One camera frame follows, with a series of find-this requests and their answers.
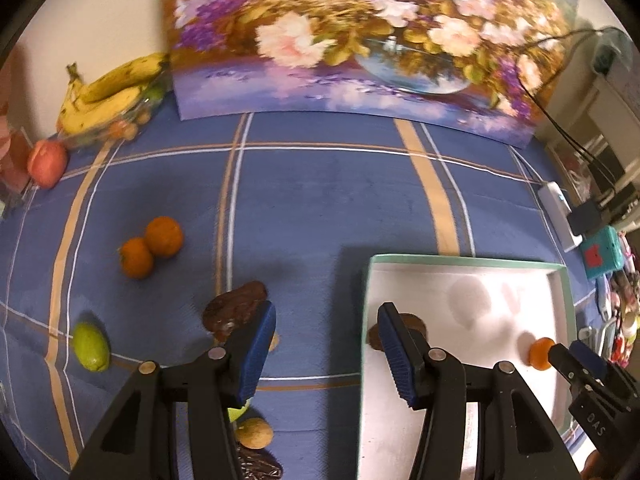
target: red apple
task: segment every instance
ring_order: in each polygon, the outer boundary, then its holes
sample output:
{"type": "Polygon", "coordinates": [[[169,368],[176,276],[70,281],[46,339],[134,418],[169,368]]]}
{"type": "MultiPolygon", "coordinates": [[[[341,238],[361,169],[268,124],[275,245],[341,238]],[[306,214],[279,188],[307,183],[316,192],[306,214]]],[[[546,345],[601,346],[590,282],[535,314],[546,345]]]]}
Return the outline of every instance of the red apple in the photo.
{"type": "Polygon", "coordinates": [[[66,149],[61,142],[39,140],[29,156],[27,171],[40,187],[51,189],[65,173],[67,162],[66,149]]]}

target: tablecloth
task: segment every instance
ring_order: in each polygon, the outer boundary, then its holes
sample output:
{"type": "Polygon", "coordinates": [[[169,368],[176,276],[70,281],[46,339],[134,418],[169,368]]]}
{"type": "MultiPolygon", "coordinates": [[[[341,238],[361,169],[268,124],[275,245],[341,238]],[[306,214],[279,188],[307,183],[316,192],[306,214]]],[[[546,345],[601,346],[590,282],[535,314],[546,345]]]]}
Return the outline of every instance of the tablecloth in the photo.
{"type": "MultiPolygon", "coordinates": [[[[374,254],[561,262],[578,325],[597,318],[580,255],[562,252],[513,150],[358,114],[180,122],[168,98],[135,142],[73,154],[53,190],[32,190],[0,224],[2,422],[39,479],[66,478],[137,364],[192,360],[211,343],[200,322],[207,302],[261,280],[280,335],[252,400],[275,430],[269,451],[286,479],[353,480],[362,276],[374,254]],[[116,250],[161,215],[182,225],[182,251],[147,280],[127,279],[116,250]],[[108,335],[103,373],[69,347],[81,319],[108,335]]],[[[521,153],[558,179],[537,141],[521,153]]]]}

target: orange fruit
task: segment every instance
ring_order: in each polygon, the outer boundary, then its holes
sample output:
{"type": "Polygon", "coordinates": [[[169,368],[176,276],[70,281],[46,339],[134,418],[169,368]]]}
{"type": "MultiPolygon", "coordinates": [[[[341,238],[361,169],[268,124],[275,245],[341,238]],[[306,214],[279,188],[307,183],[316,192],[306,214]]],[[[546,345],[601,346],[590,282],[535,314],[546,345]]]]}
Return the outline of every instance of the orange fruit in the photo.
{"type": "Polygon", "coordinates": [[[134,280],[143,280],[154,269],[154,257],[146,246],[144,238],[127,240],[118,249],[118,254],[120,254],[122,272],[134,280]]]}
{"type": "Polygon", "coordinates": [[[544,371],[551,368],[549,362],[549,349],[555,345],[556,342],[548,337],[542,337],[535,341],[529,348],[529,364],[536,370],[544,371]]]}
{"type": "Polygon", "coordinates": [[[159,216],[146,226],[145,242],[154,256],[170,258],[182,247],[184,235],[173,218],[159,216]]]}

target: green lemon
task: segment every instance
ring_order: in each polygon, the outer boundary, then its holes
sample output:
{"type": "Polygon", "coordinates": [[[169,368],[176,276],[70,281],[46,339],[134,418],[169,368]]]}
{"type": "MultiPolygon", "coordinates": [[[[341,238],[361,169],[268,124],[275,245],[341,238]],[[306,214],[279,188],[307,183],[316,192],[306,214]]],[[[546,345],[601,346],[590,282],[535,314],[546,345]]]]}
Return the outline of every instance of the green lemon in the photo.
{"type": "Polygon", "coordinates": [[[249,401],[247,401],[246,404],[239,410],[236,410],[235,408],[227,408],[229,412],[229,421],[234,422],[238,420],[248,408],[249,408],[249,401]]]}
{"type": "Polygon", "coordinates": [[[74,327],[72,336],[71,344],[83,367],[91,372],[103,372],[109,367],[109,344],[98,327],[80,322],[74,327]]]}

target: bunch of bananas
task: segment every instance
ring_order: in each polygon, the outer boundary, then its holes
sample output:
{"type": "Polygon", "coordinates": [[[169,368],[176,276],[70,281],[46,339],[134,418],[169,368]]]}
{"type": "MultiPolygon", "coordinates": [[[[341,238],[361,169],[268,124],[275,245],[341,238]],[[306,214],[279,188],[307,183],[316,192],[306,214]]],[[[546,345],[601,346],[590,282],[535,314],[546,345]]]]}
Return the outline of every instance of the bunch of bananas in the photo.
{"type": "MultiPolygon", "coordinates": [[[[166,54],[158,52],[129,61],[89,85],[82,82],[75,63],[66,67],[69,83],[58,115],[57,130],[74,136],[97,126],[107,125],[134,105],[148,83],[162,71],[166,54]]],[[[140,123],[150,116],[141,118],[140,123]]],[[[133,138],[135,131],[119,136],[133,138]]]]}

